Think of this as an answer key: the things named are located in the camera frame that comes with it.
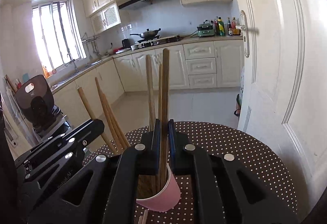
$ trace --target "green bottle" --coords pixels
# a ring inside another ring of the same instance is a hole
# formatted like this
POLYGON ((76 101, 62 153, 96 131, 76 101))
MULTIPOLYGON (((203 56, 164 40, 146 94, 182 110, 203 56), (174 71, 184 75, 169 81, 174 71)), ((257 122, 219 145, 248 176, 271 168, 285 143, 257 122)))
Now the green bottle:
POLYGON ((225 36, 224 22, 221 19, 221 17, 218 18, 218 27, 219 27, 219 35, 220 36, 225 36))

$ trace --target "window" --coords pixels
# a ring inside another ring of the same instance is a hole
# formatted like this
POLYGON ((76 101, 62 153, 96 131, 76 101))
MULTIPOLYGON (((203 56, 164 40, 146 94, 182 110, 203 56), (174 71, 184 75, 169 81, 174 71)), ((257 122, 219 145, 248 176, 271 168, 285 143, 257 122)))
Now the window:
POLYGON ((36 47, 48 71, 67 66, 71 59, 86 58, 69 0, 41 4, 32 12, 36 47))

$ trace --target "gas stove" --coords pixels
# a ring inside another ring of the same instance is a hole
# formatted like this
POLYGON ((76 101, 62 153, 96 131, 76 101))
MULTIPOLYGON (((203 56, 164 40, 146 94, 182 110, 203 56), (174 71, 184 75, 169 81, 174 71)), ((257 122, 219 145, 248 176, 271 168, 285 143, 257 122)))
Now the gas stove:
POLYGON ((136 50, 138 48, 144 48, 144 47, 151 47, 151 46, 156 46, 156 45, 161 45, 161 44, 166 44, 166 43, 172 43, 172 42, 177 42, 181 41, 182 38, 179 35, 173 35, 170 37, 160 37, 157 36, 155 39, 151 40, 140 40, 138 42, 135 42, 135 45, 131 46, 132 50, 136 50))

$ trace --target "polka dot tablecloth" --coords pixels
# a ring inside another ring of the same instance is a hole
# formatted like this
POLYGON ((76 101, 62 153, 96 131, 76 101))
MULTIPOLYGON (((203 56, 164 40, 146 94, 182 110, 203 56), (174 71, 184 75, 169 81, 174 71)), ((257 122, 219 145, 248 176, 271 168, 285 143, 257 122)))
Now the polka dot tablecloth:
MULTIPOLYGON (((193 144, 206 149, 210 155, 233 154, 296 212, 297 200, 289 172, 279 157, 265 144, 248 134, 219 124, 175 122, 175 129, 177 132, 187 134, 193 144)), ((147 131, 147 126, 142 127, 129 132, 126 137, 130 144, 134 145, 140 141, 142 134, 147 131)), ((85 165, 99 154, 112 156, 110 149, 104 145, 89 155, 83 161, 83 164, 85 165)), ((167 212, 149 211, 147 224, 194 223, 191 176, 184 175, 175 178, 181 191, 179 203, 167 212)), ((138 223, 139 217, 145 209, 136 204, 134 223, 138 223)))

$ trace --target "wok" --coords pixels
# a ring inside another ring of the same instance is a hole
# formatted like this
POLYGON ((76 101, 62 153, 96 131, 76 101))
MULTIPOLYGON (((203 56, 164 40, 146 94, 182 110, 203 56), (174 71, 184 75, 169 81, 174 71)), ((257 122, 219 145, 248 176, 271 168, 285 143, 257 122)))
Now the wok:
POLYGON ((150 31, 149 29, 147 29, 146 32, 143 32, 141 34, 130 34, 130 36, 136 35, 136 36, 140 36, 141 38, 144 38, 144 39, 152 39, 158 34, 159 31, 161 31, 161 28, 159 28, 158 30, 153 30, 153 31, 150 31))

